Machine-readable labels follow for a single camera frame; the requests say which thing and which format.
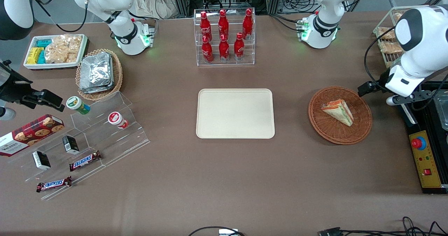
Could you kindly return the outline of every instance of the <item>red tartan box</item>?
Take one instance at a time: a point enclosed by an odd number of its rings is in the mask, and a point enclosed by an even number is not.
[[[12,156],[64,128],[62,120],[44,115],[0,138],[0,155]]]

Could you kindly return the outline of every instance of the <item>wicker basket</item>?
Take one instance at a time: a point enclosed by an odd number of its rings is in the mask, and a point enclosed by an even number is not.
[[[323,104],[338,99],[345,100],[352,112],[353,124],[350,127],[321,109]],[[367,103],[354,91],[339,86],[319,90],[309,102],[308,115],[317,133],[336,144],[358,143],[367,137],[372,128],[372,113]]]
[[[115,93],[116,91],[119,91],[121,88],[121,84],[123,82],[123,70],[121,69],[121,63],[118,60],[117,55],[113,51],[110,51],[107,49],[99,49],[99,50],[95,50],[95,51],[88,53],[86,56],[93,56],[93,55],[99,54],[102,51],[107,52],[112,56],[113,78],[114,78],[114,82],[115,82],[115,87],[112,88],[111,90],[102,91],[102,92],[93,93],[93,94],[85,94],[82,91],[78,90],[78,93],[84,99],[92,100],[92,101],[99,101],[102,98],[107,97],[107,96]],[[79,87],[80,77],[81,77],[81,63],[78,64],[78,67],[76,69],[75,80],[76,80],[76,85],[78,87]]]

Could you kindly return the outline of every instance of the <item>yellow control panel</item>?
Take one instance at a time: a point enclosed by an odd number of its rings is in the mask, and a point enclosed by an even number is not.
[[[440,178],[435,166],[432,150],[429,145],[426,131],[409,135],[415,164],[423,188],[440,188]]]

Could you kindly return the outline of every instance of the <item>cookie box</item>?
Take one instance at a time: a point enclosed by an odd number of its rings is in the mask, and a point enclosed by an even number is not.
[[[50,40],[53,37],[59,36],[59,35],[48,35],[48,36],[36,36],[32,38],[31,43],[29,44],[28,47],[27,55],[25,55],[23,61],[23,66],[28,68],[29,70],[55,70],[55,69],[77,68],[78,64],[81,62],[81,59],[85,54],[85,48],[88,43],[88,38],[84,34],[72,34],[72,35],[83,37],[83,40],[81,40],[81,45],[78,51],[78,56],[75,62],[59,63],[59,64],[27,64],[27,57],[29,56],[31,49],[37,47],[38,40]]]
[[[62,120],[44,115],[0,138],[0,155],[12,156],[64,128]]]

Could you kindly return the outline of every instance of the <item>clear acrylic shelf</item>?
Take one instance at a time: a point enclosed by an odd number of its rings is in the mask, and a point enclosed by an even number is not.
[[[21,167],[25,181],[50,182],[72,176],[72,187],[62,187],[39,193],[42,200],[49,200],[54,196],[76,187],[77,183],[85,180],[96,172],[111,166],[116,161],[124,158],[149,143],[145,131],[135,120],[130,109],[132,103],[120,92],[106,99],[91,104],[91,110],[86,115],[76,112],[71,115],[72,123],[65,123],[65,129],[43,140],[42,145],[30,147],[11,157],[10,163]],[[128,127],[119,129],[107,121],[111,112],[120,112],[123,118],[128,120]],[[63,136],[71,136],[76,139],[80,153],[72,155],[66,153]],[[102,158],[94,160],[73,172],[69,170],[69,164],[99,151]],[[38,169],[32,157],[32,153],[40,151],[48,156],[51,168]]]
[[[206,9],[195,10],[195,46],[196,46],[196,61],[198,66],[213,66],[213,65],[249,65],[255,64],[255,40],[256,40],[256,17],[255,8],[251,8],[253,11],[253,26],[252,35],[250,38],[244,40],[244,57],[242,61],[236,61],[234,57],[233,46],[237,39],[237,33],[243,30],[243,19],[246,14],[247,8],[230,8],[227,9],[227,20],[229,20],[229,39],[227,42],[230,46],[230,60],[227,63],[221,62],[219,59],[219,32],[218,32],[218,20],[220,9]],[[213,56],[215,57],[211,64],[206,64],[202,53],[202,33],[201,33],[201,12],[207,12],[208,21],[211,24],[212,40],[210,42],[213,49]]]

